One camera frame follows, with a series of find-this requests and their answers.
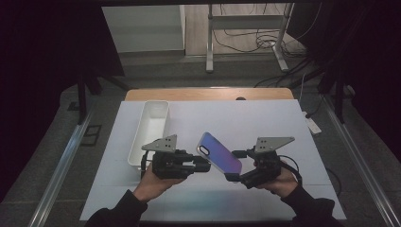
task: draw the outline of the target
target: person's hand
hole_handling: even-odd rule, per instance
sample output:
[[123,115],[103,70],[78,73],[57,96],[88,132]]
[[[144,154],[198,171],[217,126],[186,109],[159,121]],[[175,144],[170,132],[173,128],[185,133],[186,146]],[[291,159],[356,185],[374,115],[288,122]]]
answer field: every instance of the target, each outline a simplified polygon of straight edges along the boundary
[[141,182],[132,194],[143,202],[153,200],[162,195],[172,185],[183,182],[184,179],[160,179],[152,172],[151,164],[148,166]]
[[287,197],[297,187],[298,183],[292,175],[291,171],[281,168],[281,174],[271,182],[263,183],[257,186],[258,189],[266,189],[281,198]]

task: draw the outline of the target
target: gray floor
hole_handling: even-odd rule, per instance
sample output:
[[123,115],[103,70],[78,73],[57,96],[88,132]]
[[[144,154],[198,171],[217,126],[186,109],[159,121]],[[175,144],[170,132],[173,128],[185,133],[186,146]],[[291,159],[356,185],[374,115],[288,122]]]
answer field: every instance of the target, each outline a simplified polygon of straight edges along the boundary
[[[126,77],[122,81],[138,88],[150,87],[207,87],[234,86],[253,87],[259,80],[279,75],[278,65],[270,55],[263,56],[219,56],[214,74],[204,72],[204,58],[183,56],[138,57],[135,54],[122,56]],[[303,75],[300,72],[296,79]],[[320,78],[308,81],[303,86],[300,102],[303,110],[313,112],[321,97],[316,91]],[[50,211],[45,226],[82,226],[78,221],[81,209],[89,194],[98,164],[107,145],[113,120],[125,91],[110,82],[100,79],[103,91],[100,96],[88,97],[96,100],[95,114],[90,126],[101,125],[100,136],[92,147],[80,146],[62,185],[56,202]],[[300,97],[301,87],[294,89]],[[0,226],[27,226],[42,194],[51,178],[65,146],[70,139],[78,113],[67,111],[71,102],[77,101],[77,89],[72,87],[61,95],[61,106],[48,133],[38,146],[18,181],[0,205]],[[379,180],[397,214],[401,213],[400,164],[372,129],[357,114],[351,99],[344,100],[344,118],[357,145],[363,151],[369,167]],[[326,167],[335,172],[342,185],[340,203],[347,216],[345,226],[386,226],[364,181],[360,178],[345,145],[328,116],[323,104],[313,119],[323,132],[315,136],[317,148]],[[93,138],[86,137],[85,143]],[[339,182],[329,174],[335,189]]]

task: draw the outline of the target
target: robotic arm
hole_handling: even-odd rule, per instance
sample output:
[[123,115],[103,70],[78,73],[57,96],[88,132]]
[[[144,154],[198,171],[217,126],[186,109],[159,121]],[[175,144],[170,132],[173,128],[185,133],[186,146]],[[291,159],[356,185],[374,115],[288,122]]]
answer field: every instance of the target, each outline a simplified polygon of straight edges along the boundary
[[143,145],[145,154],[141,161],[142,176],[146,171],[148,152],[155,151],[152,159],[153,173],[160,179],[186,179],[195,172],[208,172],[210,164],[200,156],[186,153],[184,149],[175,149],[177,135],[155,140],[154,142]]
[[278,148],[294,140],[294,137],[259,137],[252,149],[234,150],[232,153],[236,158],[249,156],[254,159],[255,169],[242,175],[225,173],[227,181],[241,182],[249,189],[276,179],[281,174],[281,167],[284,167],[291,171],[298,184],[302,185],[302,177],[298,170],[283,163],[276,152]]

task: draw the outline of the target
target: table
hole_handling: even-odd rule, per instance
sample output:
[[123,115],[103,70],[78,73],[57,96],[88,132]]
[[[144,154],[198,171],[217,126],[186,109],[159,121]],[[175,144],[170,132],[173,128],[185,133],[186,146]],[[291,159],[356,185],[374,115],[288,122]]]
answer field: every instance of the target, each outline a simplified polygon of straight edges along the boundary
[[[247,101],[236,101],[239,96]],[[294,158],[303,175],[304,188],[314,197],[334,200],[334,217],[345,219],[298,102],[286,88],[129,91],[121,103],[80,219],[86,220],[102,207],[114,207],[127,189],[133,189],[139,183],[139,174],[135,175],[127,157],[141,108],[146,100],[151,99],[169,101],[168,131],[178,134],[177,148],[189,153],[196,154],[192,147],[196,146],[204,131],[218,135],[221,142],[229,141],[227,147],[231,150],[251,148],[258,135],[294,136],[293,143],[277,152]],[[240,136],[240,139],[232,139],[233,136]],[[253,160],[241,162],[245,172],[253,169]],[[248,190],[240,183],[229,183],[212,168],[208,173],[191,175],[184,183],[151,201],[141,220],[167,223],[261,222],[291,220],[293,216],[292,210],[275,195],[255,188]]]

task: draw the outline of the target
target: phone case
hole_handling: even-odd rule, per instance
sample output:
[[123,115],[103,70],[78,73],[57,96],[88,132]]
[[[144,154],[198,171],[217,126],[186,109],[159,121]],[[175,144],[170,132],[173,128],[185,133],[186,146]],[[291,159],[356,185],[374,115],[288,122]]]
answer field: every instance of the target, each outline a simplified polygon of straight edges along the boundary
[[241,172],[241,162],[209,132],[203,134],[197,152],[222,173]]

